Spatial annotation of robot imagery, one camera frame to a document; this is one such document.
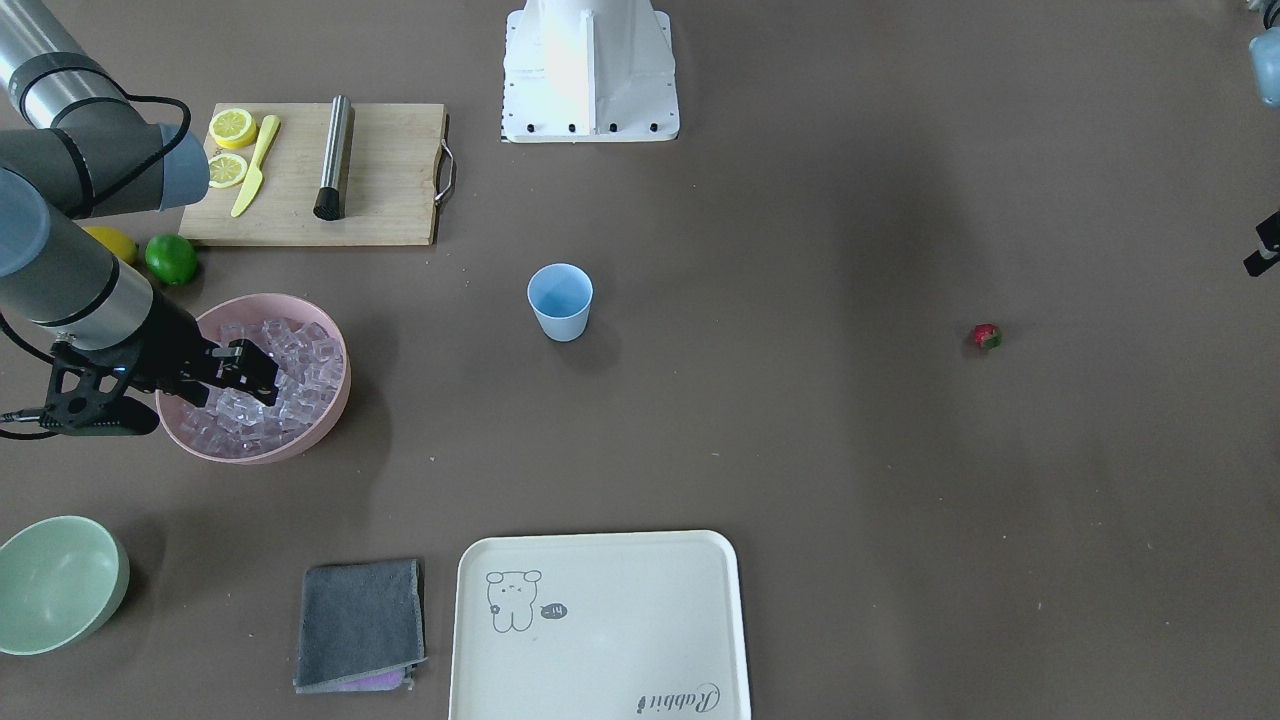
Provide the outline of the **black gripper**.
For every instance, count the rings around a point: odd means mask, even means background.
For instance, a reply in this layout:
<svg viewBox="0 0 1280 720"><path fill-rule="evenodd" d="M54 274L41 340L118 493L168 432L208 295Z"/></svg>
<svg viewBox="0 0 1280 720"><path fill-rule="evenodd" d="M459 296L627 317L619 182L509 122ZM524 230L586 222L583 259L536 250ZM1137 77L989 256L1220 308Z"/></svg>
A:
<svg viewBox="0 0 1280 720"><path fill-rule="evenodd" d="M140 328L128 338L129 386L163 392L202 407L211 388L237 389L264 406L274 406L279 365L250 340L218 347L201 333L195 318L155 290Z"/></svg>

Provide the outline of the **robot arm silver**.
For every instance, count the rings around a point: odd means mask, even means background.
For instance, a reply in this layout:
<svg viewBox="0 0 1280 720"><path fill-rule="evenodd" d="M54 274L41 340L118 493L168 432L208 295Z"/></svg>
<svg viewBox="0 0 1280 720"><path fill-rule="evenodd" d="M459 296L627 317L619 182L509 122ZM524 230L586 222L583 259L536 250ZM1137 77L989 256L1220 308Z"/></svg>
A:
<svg viewBox="0 0 1280 720"><path fill-rule="evenodd" d="M54 336L46 407L86 421L131 389L202 406L212 387L276 401L276 364L220 346L83 220L191 205L207 191L189 109L127 92L41 1L3 4L3 307Z"/></svg>
<svg viewBox="0 0 1280 720"><path fill-rule="evenodd" d="M1244 1L1245 9L1260 17L1263 29L1249 42L1251 64L1260 101L1279 108L1279 1ZM1251 277L1260 277L1279 263L1279 210L1254 228L1258 246L1243 260Z"/></svg>

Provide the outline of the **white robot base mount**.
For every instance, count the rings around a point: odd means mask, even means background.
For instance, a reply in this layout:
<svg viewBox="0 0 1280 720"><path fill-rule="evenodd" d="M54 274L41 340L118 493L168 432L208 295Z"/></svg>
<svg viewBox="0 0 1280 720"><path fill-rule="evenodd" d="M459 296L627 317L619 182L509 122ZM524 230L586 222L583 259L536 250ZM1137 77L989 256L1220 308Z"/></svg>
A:
<svg viewBox="0 0 1280 720"><path fill-rule="evenodd" d="M672 24L649 1L527 1L504 23L500 140L678 137Z"/></svg>

